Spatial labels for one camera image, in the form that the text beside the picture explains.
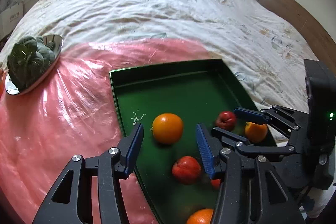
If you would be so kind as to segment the large orange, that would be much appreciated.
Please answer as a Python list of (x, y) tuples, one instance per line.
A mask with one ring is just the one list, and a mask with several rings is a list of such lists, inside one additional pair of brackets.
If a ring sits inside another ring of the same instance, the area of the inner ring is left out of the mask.
[(177, 143), (183, 134), (183, 121), (173, 113), (160, 114), (152, 123), (152, 133), (159, 143)]

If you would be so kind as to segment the dark red apple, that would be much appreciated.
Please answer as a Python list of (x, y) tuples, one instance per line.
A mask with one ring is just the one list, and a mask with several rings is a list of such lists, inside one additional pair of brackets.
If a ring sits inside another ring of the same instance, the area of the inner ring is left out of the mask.
[(227, 131), (232, 131), (235, 128), (236, 124), (237, 124), (236, 115), (231, 111), (221, 112), (215, 121), (215, 125), (217, 127)]

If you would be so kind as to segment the orange at tray bottom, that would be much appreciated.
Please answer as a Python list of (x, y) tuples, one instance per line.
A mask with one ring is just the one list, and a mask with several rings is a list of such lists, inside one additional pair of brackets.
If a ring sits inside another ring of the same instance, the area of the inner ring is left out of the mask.
[(213, 209), (201, 209), (189, 216), (186, 224), (210, 224), (213, 216)]

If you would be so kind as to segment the white floral bed quilt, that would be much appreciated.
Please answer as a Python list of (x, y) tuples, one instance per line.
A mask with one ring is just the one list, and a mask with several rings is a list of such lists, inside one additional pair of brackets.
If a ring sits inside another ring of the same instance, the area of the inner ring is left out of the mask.
[(198, 42), (224, 60), (258, 108), (308, 110), (303, 61), (315, 55), (291, 24), (255, 0), (40, 0), (1, 61), (20, 38), (47, 34), (63, 37), (63, 52), (91, 42)]

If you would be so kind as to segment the small red fruit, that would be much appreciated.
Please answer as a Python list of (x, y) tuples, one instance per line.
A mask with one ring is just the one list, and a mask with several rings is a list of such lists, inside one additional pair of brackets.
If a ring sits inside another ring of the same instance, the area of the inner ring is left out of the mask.
[(221, 186), (221, 180), (220, 179), (214, 179), (210, 181), (211, 185), (213, 186), (214, 189), (219, 190)]

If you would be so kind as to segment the wooden headboard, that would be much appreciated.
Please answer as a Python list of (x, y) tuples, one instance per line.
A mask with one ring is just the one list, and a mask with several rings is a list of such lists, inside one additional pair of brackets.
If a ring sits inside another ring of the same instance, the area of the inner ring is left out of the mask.
[(335, 72), (335, 41), (314, 16), (295, 0), (256, 0), (288, 21), (303, 36), (317, 58)]

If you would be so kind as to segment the white cardboard box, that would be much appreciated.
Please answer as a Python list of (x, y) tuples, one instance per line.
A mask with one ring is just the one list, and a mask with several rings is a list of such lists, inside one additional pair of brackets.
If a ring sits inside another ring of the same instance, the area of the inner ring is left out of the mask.
[(16, 5), (11, 6), (1, 13), (0, 16), (0, 32), (1, 39), (7, 36), (10, 32), (12, 32), (18, 22), (23, 17), (23, 3), (17, 3)]

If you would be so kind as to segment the green tray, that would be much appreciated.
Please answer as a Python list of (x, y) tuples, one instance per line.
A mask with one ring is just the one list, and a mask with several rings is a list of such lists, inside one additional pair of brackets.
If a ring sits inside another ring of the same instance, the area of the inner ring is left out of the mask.
[[(200, 159), (197, 124), (211, 129), (222, 111), (256, 109), (241, 82), (221, 59), (124, 68), (109, 75), (123, 136), (129, 135), (136, 123), (143, 125), (135, 175), (156, 220), (185, 223), (194, 212), (213, 208), (218, 192), (205, 173), (196, 183), (183, 185), (171, 170), (183, 156)], [(154, 119), (165, 113), (183, 121), (182, 137), (173, 145), (156, 142), (151, 131)]]

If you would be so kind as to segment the pink plastic sheet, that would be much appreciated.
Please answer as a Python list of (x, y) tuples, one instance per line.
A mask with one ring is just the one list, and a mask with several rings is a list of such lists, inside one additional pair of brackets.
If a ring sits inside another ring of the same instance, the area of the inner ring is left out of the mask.
[(1, 96), (1, 223), (31, 223), (74, 154), (100, 155), (121, 133), (109, 73), (209, 59), (201, 43), (178, 39), (84, 43), (64, 51), (33, 91)]

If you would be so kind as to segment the green leafy vegetable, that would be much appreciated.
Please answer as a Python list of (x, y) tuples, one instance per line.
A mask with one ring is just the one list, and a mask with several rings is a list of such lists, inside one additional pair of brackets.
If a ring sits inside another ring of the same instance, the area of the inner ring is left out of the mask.
[(29, 88), (54, 62), (55, 42), (41, 36), (26, 36), (15, 43), (7, 57), (12, 83), (19, 91)]

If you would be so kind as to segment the small orange tangerine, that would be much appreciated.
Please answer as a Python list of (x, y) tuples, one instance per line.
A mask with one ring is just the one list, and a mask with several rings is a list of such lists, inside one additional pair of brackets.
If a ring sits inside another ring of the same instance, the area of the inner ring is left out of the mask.
[(253, 142), (258, 143), (265, 139), (268, 132), (268, 127), (266, 124), (256, 124), (252, 122), (247, 122), (244, 133), (246, 138)]

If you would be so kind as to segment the silver metal plate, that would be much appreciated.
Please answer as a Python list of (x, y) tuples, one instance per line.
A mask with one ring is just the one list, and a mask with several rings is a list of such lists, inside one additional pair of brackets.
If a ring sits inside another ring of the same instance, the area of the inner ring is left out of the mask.
[(6, 93), (18, 96), (37, 87), (56, 65), (62, 47), (59, 35), (21, 38), (7, 57)]

